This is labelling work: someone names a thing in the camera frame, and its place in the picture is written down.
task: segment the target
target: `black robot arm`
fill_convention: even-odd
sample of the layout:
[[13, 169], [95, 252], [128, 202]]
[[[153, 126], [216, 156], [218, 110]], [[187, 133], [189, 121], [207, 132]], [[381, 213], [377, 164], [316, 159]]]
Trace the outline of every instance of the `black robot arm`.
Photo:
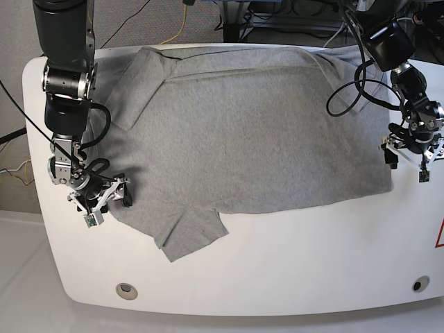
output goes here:
[[[398, 109], [408, 128], [390, 124], [392, 135], [382, 146], [386, 161], [395, 168], [398, 165], [396, 153], [401, 148], [421, 154], [419, 181], [427, 182], [430, 165], [438, 154], [442, 155], [437, 150], [443, 147], [439, 132], [443, 127], [444, 111], [440, 103], [428, 99], [424, 76], [409, 63], [415, 48], [395, 17], [408, 0], [360, 1], [357, 7], [351, 1], [340, 1], [343, 15], [347, 15], [352, 25], [350, 28], [358, 32], [360, 42], [371, 57], [366, 64], [373, 63], [382, 71], [391, 71], [391, 83], [403, 100]], [[391, 106], [386, 104], [386, 107], [394, 110]]]
[[[94, 0], [33, 0], [33, 6], [40, 46], [48, 58], [42, 89], [46, 92], [45, 124], [53, 132], [54, 143], [49, 175], [54, 184], [74, 190], [68, 200], [84, 213], [87, 225], [99, 225], [109, 200], [121, 200], [126, 207], [133, 200], [124, 174], [102, 176], [109, 161], [98, 158], [87, 166], [83, 151], [103, 139], [111, 122], [108, 109], [89, 97], [96, 74]], [[91, 108], [105, 114], [106, 126], [95, 140], [82, 143]]]

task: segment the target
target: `yellow cable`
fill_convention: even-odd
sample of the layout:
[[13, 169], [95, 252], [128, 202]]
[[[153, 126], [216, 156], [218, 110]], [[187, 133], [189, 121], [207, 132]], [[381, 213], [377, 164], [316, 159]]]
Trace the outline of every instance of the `yellow cable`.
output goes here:
[[25, 176], [26, 176], [26, 182], [25, 182], [23, 179], [21, 179], [20, 177], [17, 177], [17, 176], [14, 176], [14, 175], [9, 175], [9, 176], [5, 176], [5, 177], [1, 178], [1, 179], [0, 179], [0, 184], [1, 184], [5, 179], [14, 178], [14, 179], [20, 180], [20, 181], [23, 183], [23, 185], [25, 185], [25, 186], [29, 186], [29, 185], [30, 185], [30, 182], [29, 182], [29, 178], [28, 178], [28, 163], [30, 162], [30, 160], [31, 160], [31, 158], [28, 158], [28, 159], [26, 160], [26, 163], [25, 163]]
[[23, 181], [23, 179], [21, 179], [20, 177], [17, 177], [17, 176], [5, 176], [5, 177], [3, 177], [2, 179], [0, 179], [0, 184], [1, 184], [5, 179], [8, 179], [8, 178], [15, 178], [15, 179], [17, 179], [17, 180], [20, 180], [24, 185], [28, 186], [27, 184], [25, 184], [25, 182]]
[[177, 37], [179, 37], [180, 34], [181, 34], [182, 31], [183, 31], [183, 28], [185, 27], [185, 22], [186, 22], [186, 21], [187, 21], [187, 5], [185, 5], [185, 11], [184, 11], [184, 15], [183, 15], [182, 28], [180, 28], [180, 30], [179, 30], [179, 32], [177, 33], [176, 36], [171, 37], [169, 40], [165, 40], [165, 41], [163, 41], [162, 43], [159, 43], [159, 45], [166, 44], [166, 43], [170, 42], [171, 40], [175, 40]]
[[87, 9], [87, 11], [88, 11], [88, 19], [89, 19], [90, 24], [92, 24], [92, 19], [91, 19], [91, 16], [90, 16], [92, 2], [93, 2], [93, 0], [89, 0], [88, 9]]

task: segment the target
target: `gray fabric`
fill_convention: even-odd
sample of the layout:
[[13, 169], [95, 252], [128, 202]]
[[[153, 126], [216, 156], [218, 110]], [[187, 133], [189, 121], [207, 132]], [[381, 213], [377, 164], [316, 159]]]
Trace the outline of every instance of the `gray fabric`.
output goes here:
[[[171, 261], [228, 233], [219, 212], [292, 210], [391, 190], [378, 150], [388, 112], [365, 101], [356, 107], [363, 112], [338, 119], [325, 111], [333, 90], [353, 79], [356, 48], [163, 54], [183, 60], [149, 48], [121, 64], [103, 60], [94, 98], [114, 122], [97, 153], [133, 182], [134, 206], [111, 213], [151, 235]], [[378, 85], [366, 89], [387, 99]], [[346, 89], [332, 111], [355, 96]], [[91, 121], [100, 131], [103, 117], [93, 112]]]

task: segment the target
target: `white floor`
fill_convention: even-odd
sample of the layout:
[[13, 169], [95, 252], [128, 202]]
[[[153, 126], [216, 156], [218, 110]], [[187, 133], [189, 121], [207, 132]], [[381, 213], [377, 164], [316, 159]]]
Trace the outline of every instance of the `white floor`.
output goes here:
[[442, 332], [444, 299], [313, 316], [152, 314], [83, 305], [63, 291], [42, 217], [0, 211], [0, 332]]

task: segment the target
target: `black circular port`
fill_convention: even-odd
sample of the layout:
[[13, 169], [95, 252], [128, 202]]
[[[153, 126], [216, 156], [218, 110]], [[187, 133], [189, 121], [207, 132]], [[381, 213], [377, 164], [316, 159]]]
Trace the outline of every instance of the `black circular port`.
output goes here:
[[125, 291], [126, 293], [129, 293], [131, 291], [131, 287], [128, 286], [127, 284], [121, 284], [120, 288]]
[[421, 282], [415, 282], [413, 285], [413, 290], [418, 291], [419, 289], [421, 289]]
[[413, 286], [411, 286], [411, 289], [415, 293], [422, 293], [427, 288], [429, 283], [430, 283], [430, 277], [424, 275], [424, 276], [420, 277], [419, 279], [417, 279], [413, 283]]

